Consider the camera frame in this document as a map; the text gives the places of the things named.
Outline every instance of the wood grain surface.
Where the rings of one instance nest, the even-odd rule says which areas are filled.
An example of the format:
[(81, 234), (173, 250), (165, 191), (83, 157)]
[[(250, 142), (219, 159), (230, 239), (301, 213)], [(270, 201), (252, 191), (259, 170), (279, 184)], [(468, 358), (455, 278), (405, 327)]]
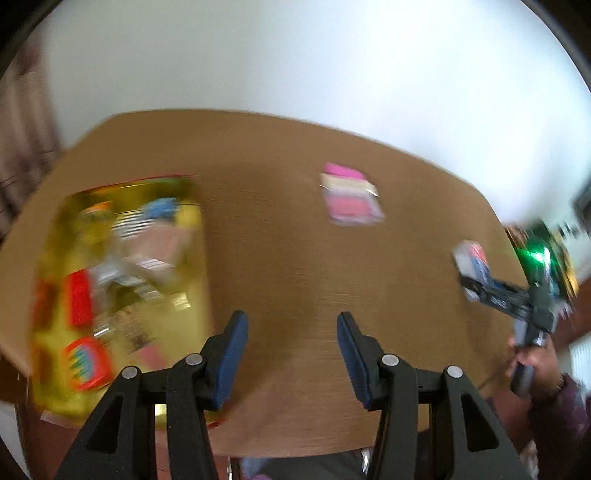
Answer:
[[(319, 187), (327, 161), (376, 184), (384, 222), (329, 222)], [(511, 321), (466, 301), (451, 251), (476, 240), (493, 275), (515, 283), (524, 276), (472, 186), (345, 132), (183, 110), (108, 119), (65, 153), (17, 220), (0, 251), (0, 346), (22, 372), (31, 370), (35, 263), (60, 202), (169, 174), (194, 175), (202, 194), (216, 327), (234, 309), (251, 321), (226, 421), (210, 434), (216, 453), (317, 455), (373, 442), (378, 417), (355, 400), (336, 342), (342, 310), (415, 367), (457, 364), (478, 384), (504, 361)]]

